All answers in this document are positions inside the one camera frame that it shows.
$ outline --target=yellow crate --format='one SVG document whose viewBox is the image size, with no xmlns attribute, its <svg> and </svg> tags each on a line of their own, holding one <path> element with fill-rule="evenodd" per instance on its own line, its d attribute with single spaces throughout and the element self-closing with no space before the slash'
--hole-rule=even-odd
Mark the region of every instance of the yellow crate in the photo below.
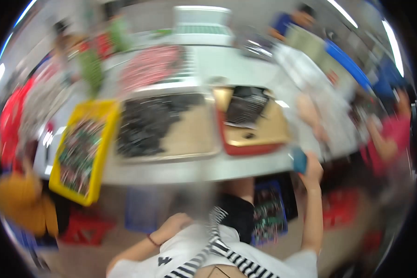
<svg viewBox="0 0 417 278">
<path fill-rule="evenodd" d="M 80 103 L 74 109 L 67 124 L 68 129 L 84 118 L 102 120 L 104 117 L 106 117 L 105 126 L 102 130 L 102 140 L 100 141 L 93 162 L 88 195 L 84 196 L 67 188 L 60 180 L 59 155 L 63 151 L 63 141 L 65 140 L 67 132 L 64 132 L 62 135 L 59 148 L 56 152 L 56 159 L 54 160 L 51 170 L 49 179 L 50 190 L 84 206 L 90 206 L 99 199 L 100 184 L 104 172 L 108 147 L 110 146 L 111 140 L 114 139 L 114 132 L 120 117 L 120 104 L 116 101 L 87 101 Z"/>
</svg>

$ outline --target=work table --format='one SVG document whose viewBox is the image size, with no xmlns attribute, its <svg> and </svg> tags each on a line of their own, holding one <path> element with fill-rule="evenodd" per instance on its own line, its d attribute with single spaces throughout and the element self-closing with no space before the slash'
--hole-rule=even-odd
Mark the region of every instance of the work table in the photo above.
<svg viewBox="0 0 417 278">
<path fill-rule="evenodd" d="M 315 152 L 320 161 L 345 156 L 357 149 L 353 143 L 348 147 L 349 150 L 343 154 L 335 154 L 332 158 L 324 155 L 324 150 L 315 139 L 311 127 L 297 117 L 296 97 L 300 93 L 300 84 L 287 76 L 287 69 L 282 69 L 275 63 L 244 57 L 238 49 L 233 47 L 200 45 L 187 46 L 186 48 L 194 63 L 194 76 L 190 78 L 190 81 L 182 82 L 181 89 L 212 94 L 207 82 L 216 76 L 224 77 L 226 85 L 267 87 L 274 92 L 277 103 L 280 104 L 283 114 L 289 122 L 294 144 L 299 145 L 303 150 Z M 100 99 L 117 97 L 119 73 L 124 68 L 124 62 L 133 58 L 136 53 L 119 54 L 105 61 L 105 80 L 99 95 Z M 79 82 L 74 86 L 77 86 L 77 93 L 73 94 L 71 99 L 53 117 L 57 130 L 61 130 L 62 125 L 66 125 L 75 105 L 86 100 L 86 96 L 83 95 L 84 84 Z M 49 178 L 50 165 L 54 161 L 55 151 L 61 138 L 60 131 L 54 131 L 53 134 L 55 136 L 50 145 L 48 159 L 46 159 L 46 148 L 42 145 L 42 140 L 39 141 L 35 158 L 35 169 L 45 179 Z M 289 146 L 283 146 L 273 153 L 263 155 L 229 156 L 222 148 L 221 139 L 219 141 L 220 152 L 212 157 L 198 158 L 193 161 L 189 159 L 170 160 L 143 164 L 122 164 L 118 161 L 115 155 L 115 146 L 112 144 L 107 154 L 102 183 L 108 186 L 169 185 L 223 181 L 292 169 Z"/>
</svg>

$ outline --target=blue crate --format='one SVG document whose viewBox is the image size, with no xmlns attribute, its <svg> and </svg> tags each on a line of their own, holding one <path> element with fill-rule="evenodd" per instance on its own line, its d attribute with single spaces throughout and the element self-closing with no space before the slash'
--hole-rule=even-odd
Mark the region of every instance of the blue crate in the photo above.
<svg viewBox="0 0 417 278">
<path fill-rule="evenodd" d="M 19 228 L 13 222 L 6 220 L 9 228 L 14 234 L 17 242 L 26 250 L 58 250 L 57 242 L 54 240 L 51 244 L 43 244 L 39 239 L 36 239 L 35 236 L 28 231 L 25 231 Z"/>
<path fill-rule="evenodd" d="M 287 232 L 288 232 L 288 223 L 287 223 L 287 218 L 286 218 L 286 212 L 285 212 L 285 209 L 284 209 L 283 198 L 281 196 L 281 188 L 280 188 L 279 182 L 277 180 L 270 180 L 270 181 L 261 182 L 261 183 L 255 185 L 255 191 L 260 191 L 260 190 L 269 189 L 269 188 L 274 188 L 278 192 L 278 195 L 280 197 L 281 207 L 282 207 L 283 217 L 284 217 L 284 222 L 285 222 L 285 229 L 282 230 L 278 235 L 282 236 L 282 235 L 287 234 Z M 255 237 L 252 236 L 252 245 L 253 246 L 260 246 L 260 245 L 263 245 L 267 242 L 268 241 L 256 242 Z"/>
<path fill-rule="evenodd" d="M 157 230 L 157 192 L 151 188 L 130 188 L 125 205 L 125 228 L 150 234 Z"/>
</svg>

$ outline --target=floor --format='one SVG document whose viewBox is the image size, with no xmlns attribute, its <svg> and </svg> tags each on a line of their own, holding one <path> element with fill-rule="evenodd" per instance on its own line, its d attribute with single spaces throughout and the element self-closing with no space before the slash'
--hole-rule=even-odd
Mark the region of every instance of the floor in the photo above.
<svg viewBox="0 0 417 278">
<path fill-rule="evenodd" d="M 173 196 L 172 190 L 162 190 L 160 201 L 168 207 Z M 116 219 L 118 225 L 109 232 L 100 247 L 77 247 L 59 243 L 59 251 L 41 251 L 55 277 L 68 278 L 103 278 L 109 261 L 118 253 L 132 246 L 145 237 L 124 229 L 124 205 L 126 188 L 104 186 L 101 189 L 100 208 Z M 296 191 L 299 217 L 289 222 L 288 234 L 282 236 L 276 244 L 267 244 L 261 249 L 270 255 L 285 259 L 300 248 L 303 229 L 303 200 L 299 190 Z M 362 192 L 359 192 L 358 213 L 353 224 L 325 231 L 323 249 L 318 259 L 320 277 L 330 273 L 359 252 L 363 234 L 378 222 L 378 209 Z"/>
</svg>

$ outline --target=white t-shirt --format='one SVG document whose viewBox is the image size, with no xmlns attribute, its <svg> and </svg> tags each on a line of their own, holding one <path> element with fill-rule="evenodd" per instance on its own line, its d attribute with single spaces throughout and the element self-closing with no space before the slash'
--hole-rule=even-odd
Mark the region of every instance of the white t-shirt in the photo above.
<svg viewBox="0 0 417 278">
<path fill-rule="evenodd" d="M 120 260 L 108 274 L 108 278 L 162 278 L 183 265 L 199 253 L 207 244 L 205 227 L 193 224 L 180 231 L 165 242 L 160 253 L 142 262 Z M 313 251 L 301 251 L 293 254 L 283 262 L 261 250 L 239 241 L 238 232 L 230 227 L 220 225 L 219 231 L 223 242 L 236 253 L 272 271 L 284 278 L 313 278 L 317 274 L 317 254 Z M 227 258 L 209 255 L 204 266 L 233 265 Z"/>
</svg>

